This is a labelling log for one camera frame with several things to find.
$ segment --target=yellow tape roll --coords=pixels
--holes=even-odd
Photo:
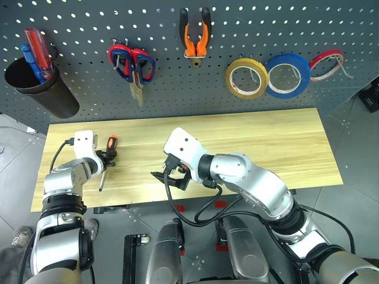
[[[239,68],[248,68],[253,70],[259,77],[259,87],[254,91],[244,91],[236,86],[233,81],[233,73]],[[265,66],[251,58],[240,58],[233,61],[226,69],[225,83],[229,91],[243,99],[255,99],[265,92],[268,84],[268,74]]]

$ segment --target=scissors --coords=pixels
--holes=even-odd
[[[108,58],[117,73],[129,83],[133,83],[133,72],[137,72],[139,85],[145,85],[152,81],[155,73],[155,60],[142,49],[131,49],[124,44],[117,43],[108,50]],[[151,72],[143,74],[145,66],[151,64]]]
[[[130,83],[131,95],[142,107],[142,88],[153,80],[155,60],[142,49],[131,49],[120,43],[108,49],[108,58],[117,73]]]

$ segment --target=blue tape roll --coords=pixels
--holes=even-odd
[[[272,68],[278,66],[279,64],[288,64],[292,65],[297,69],[300,75],[300,83],[292,90],[289,91],[281,91],[275,88],[271,82],[269,82],[266,92],[274,96],[278,99],[290,99],[295,96],[301,94],[310,82],[310,68],[309,64],[299,55],[286,53],[279,54],[274,56],[269,62],[266,64],[266,70],[268,72],[268,76],[270,76],[270,72]]]

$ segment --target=tape roll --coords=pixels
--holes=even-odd
[[[342,51],[340,51],[338,49],[328,50],[328,51],[320,54],[319,56],[317,56],[315,59],[313,59],[309,63],[310,70],[315,68],[316,65],[319,64],[322,60],[327,59],[329,57],[333,57],[333,56],[339,58],[340,64],[343,64],[345,62],[345,56],[343,55]],[[338,62],[336,62],[336,65],[333,67],[333,69],[331,71],[325,73],[324,75],[318,76],[318,77],[311,77],[310,80],[312,82],[318,82],[318,81],[322,81],[322,80],[325,80],[325,79],[333,76],[337,72],[337,70],[341,67],[340,64]]]
[[[266,92],[278,99],[290,99],[298,96],[306,89],[310,82],[310,68],[308,63],[301,56],[296,54],[286,53],[276,55],[266,64],[268,77],[270,77],[272,69],[280,65],[290,65],[298,71],[300,75],[298,84],[289,90],[280,90],[269,81]]]
[[[254,91],[244,91],[238,88],[233,80],[233,73],[240,68],[248,68],[255,72],[259,78],[259,87]],[[239,98],[255,99],[265,92],[268,84],[268,74],[265,66],[251,58],[240,58],[233,61],[225,72],[225,83],[229,91]]]

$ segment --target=screwdriver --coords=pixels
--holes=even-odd
[[[108,138],[107,151],[105,152],[105,155],[106,155],[107,160],[109,162],[113,161],[116,158],[116,155],[117,155],[117,152],[116,152],[117,140],[118,140],[118,137],[116,135],[114,135],[114,134],[110,135],[109,138]],[[106,173],[106,168],[102,172],[100,186],[99,186],[99,191],[102,191],[102,189],[104,187],[105,173]]]

